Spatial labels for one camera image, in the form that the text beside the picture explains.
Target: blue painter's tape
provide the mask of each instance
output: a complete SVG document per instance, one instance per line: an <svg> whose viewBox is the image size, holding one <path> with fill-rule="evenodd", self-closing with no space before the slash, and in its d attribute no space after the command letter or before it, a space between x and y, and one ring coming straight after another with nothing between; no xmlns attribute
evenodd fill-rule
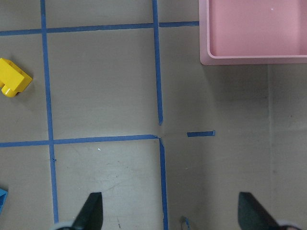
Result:
<svg viewBox="0 0 307 230"><path fill-rule="evenodd" d="M54 144L60 145L60 144L73 144L73 143L129 141L129 140L147 140L147 139L158 139L158 137L155 135L134 135L134 136L118 136L118 137L58 139L58 140L54 140Z"/></svg>
<svg viewBox="0 0 307 230"><path fill-rule="evenodd" d="M159 23L160 27L199 26L199 21Z"/></svg>
<svg viewBox="0 0 307 230"><path fill-rule="evenodd" d="M160 44L159 44L159 19L157 0L153 0L153 34L154 34L154 57L155 57L155 75L157 86L157 103L159 125L163 123L163 103L162 103L162 83L161 83L161 65L160 65Z"/></svg>
<svg viewBox="0 0 307 230"><path fill-rule="evenodd" d="M119 24L119 25L90 25L64 28L49 28L47 33L65 33L65 32L80 32L80 31L96 31L96 30L128 30L128 29L146 29L153 28L153 23L141 24Z"/></svg>
<svg viewBox="0 0 307 230"><path fill-rule="evenodd" d="M45 0L40 1L40 6L41 6L43 59L44 59L45 90L46 90L46 104L47 104L47 124L48 124L48 138L49 138L53 219L54 219L54 222L57 223L59 221L59 209L58 209L56 169L55 169L55 161L53 160L55 156L54 156L54 144L53 144L53 126L52 126L52 112L51 112L52 110L51 110L51 93L50 93L50 76L49 76L49 61L48 61L48 46L47 46Z"/></svg>
<svg viewBox="0 0 307 230"><path fill-rule="evenodd" d="M0 143L0 148L38 146L38 145L49 145L49 141L48 140L35 140L35 141L20 141L20 142L3 142L3 143Z"/></svg>
<svg viewBox="0 0 307 230"><path fill-rule="evenodd" d="M0 189L0 214L1 214L1 211L3 209L3 205L5 203L7 195L8 195L7 191Z"/></svg>
<svg viewBox="0 0 307 230"><path fill-rule="evenodd" d="M167 193L166 193L166 170L165 170L165 148L162 140L160 140L160 167L161 167L161 188L162 188L162 210L163 210L163 227L168 230L167 216Z"/></svg>
<svg viewBox="0 0 307 230"><path fill-rule="evenodd" d="M41 29L0 31L0 36L35 35L42 33Z"/></svg>
<svg viewBox="0 0 307 230"><path fill-rule="evenodd" d="M191 132L191 133L187 133L187 136L189 138L194 138L194 137L214 137L215 136L215 130L214 131L206 131L206 132Z"/></svg>

